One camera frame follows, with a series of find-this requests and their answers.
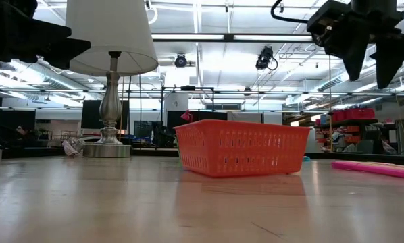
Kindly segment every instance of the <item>table lamp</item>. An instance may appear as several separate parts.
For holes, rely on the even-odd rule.
[[[148,17],[141,0],[68,0],[66,25],[72,38],[91,41],[91,48],[70,62],[74,72],[107,76],[100,106],[104,123],[101,139],[87,144],[87,157],[127,157],[130,147],[116,138],[116,121],[122,106],[118,95],[120,76],[144,74],[157,68]]]

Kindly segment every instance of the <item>ceiling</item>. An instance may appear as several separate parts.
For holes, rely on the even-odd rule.
[[[66,1],[40,0],[34,18],[55,24],[65,24]],[[284,16],[308,19],[325,0],[284,0]],[[270,15],[274,0],[152,0],[151,7],[158,11],[157,20],[150,25],[152,33],[258,33],[258,34],[307,34],[305,24],[282,22]],[[404,0],[398,0],[402,8]],[[195,28],[194,11],[201,12],[201,23]],[[147,11],[152,20],[154,11]],[[404,20],[399,24],[404,32]],[[274,87],[289,87],[288,90],[312,91],[322,85],[329,75],[329,56],[323,49],[309,44],[289,43],[199,43],[201,49],[202,84],[223,90],[271,90]],[[273,72],[257,71],[255,62],[261,50],[269,45],[277,53],[278,69]],[[143,75],[144,83],[160,87],[161,79],[172,67],[177,54],[185,54],[196,62],[195,43],[155,43],[160,67],[155,72]],[[196,68],[188,68],[191,84],[198,85]],[[331,58],[332,75],[341,74],[341,60]],[[72,72],[55,70],[59,75],[80,83],[90,89],[100,89],[105,77],[89,77]],[[348,82],[333,89],[336,92],[352,92],[360,86],[375,81],[374,72],[363,75],[358,82]]]

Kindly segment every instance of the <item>shelf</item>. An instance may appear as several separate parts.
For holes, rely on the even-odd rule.
[[[332,127],[339,127],[339,126],[348,126],[348,125],[368,125],[368,124],[373,124],[377,123],[377,119],[349,119],[345,121],[338,121],[338,122],[333,122]],[[315,126],[314,128],[329,128],[330,124],[324,124],[320,126]]]

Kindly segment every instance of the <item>lamp shade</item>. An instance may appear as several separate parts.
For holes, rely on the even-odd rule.
[[[158,66],[142,0],[68,0],[66,26],[71,38],[91,41],[91,48],[70,62],[72,71],[104,76],[110,51],[121,51],[121,76],[144,74]]]

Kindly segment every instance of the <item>black equipment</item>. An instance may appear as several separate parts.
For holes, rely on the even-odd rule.
[[[258,70],[264,70],[268,68],[269,70],[275,70],[275,68],[269,68],[268,65],[271,63],[271,61],[275,61],[276,65],[278,66],[277,60],[274,58],[274,53],[272,51],[271,47],[264,47],[261,54],[257,57],[256,61],[256,68]]]
[[[309,20],[271,15],[277,20],[307,24],[315,43],[327,55],[343,60],[351,81],[359,78],[368,43],[376,43],[378,88],[386,88],[404,61],[404,34],[395,26],[404,19],[404,11],[397,11],[396,0],[351,0],[344,4],[328,0]]]
[[[52,66],[70,67],[70,60],[90,49],[87,40],[67,38],[65,26],[34,20],[36,0],[0,0],[0,61],[36,63],[38,56]]]
[[[186,56],[183,54],[179,54],[175,59],[175,67],[184,68],[187,65]]]

